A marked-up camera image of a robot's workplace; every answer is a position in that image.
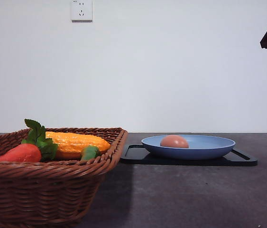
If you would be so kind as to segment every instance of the electrical outlet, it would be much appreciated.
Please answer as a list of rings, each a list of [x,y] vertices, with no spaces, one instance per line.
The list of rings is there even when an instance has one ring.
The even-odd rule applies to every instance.
[[[92,0],[72,0],[71,20],[72,22],[91,22]]]

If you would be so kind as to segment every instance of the plate rim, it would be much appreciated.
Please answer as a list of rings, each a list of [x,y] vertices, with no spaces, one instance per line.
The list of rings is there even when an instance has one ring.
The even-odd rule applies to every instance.
[[[156,146],[156,145],[150,145],[144,142],[144,140],[149,139],[149,138],[155,138],[155,137],[162,137],[162,136],[167,136],[167,135],[180,135],[183,137],[183,135],[186,136],[205,136],[205,137],[211,137],[211,138],[220,138],[220,139],[226,139],[229,141],[232,141],[231,145],[228,146],[222,146],[222,147],[214,147],[214,148],[180,148],[180,147],[168,147],[168,146]],[[142,144],[157,147],[157,148],[168,148],[168,149],[177,149],[177,150],[217,150],[217,149],[223,149],[223,148],[228,148],[228,147],[234,147],[236,145],[236,142],[232,139],[224,138],[224,137],[219,137],[219,136],[212,136],[212,135],[203,135],[203,134],[164,134],[164,135],[155,135],[155,136],[150,136],[147,138],[144,138],[141,140]]]

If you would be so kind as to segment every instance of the brown wicker basket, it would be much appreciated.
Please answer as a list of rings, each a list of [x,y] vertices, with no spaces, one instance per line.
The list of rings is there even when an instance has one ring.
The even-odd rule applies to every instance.
[[[111,148],[82,161],[0,162],[0,228],[70,228],[88,211],[105,174],[122,153],[127,131],[121,128],[47,128],[92,134]],[[0,155],[20,144],[29,129],[0,135]]]

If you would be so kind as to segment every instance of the table surface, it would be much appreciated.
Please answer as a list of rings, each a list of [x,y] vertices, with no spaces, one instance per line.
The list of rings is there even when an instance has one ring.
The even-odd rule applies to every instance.
[[[160,134],[129,133],[126,144]],[[119,163],[75,228],[267,228],[267,133],[195,134],[232,139],[258,165]]]

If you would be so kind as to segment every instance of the egg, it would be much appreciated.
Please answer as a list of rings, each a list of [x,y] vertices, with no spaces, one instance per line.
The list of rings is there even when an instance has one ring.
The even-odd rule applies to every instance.
[[[167,135],[160,143],[161,146],[176,147],[176,148],[189,148],[187,140],[180,135]]]

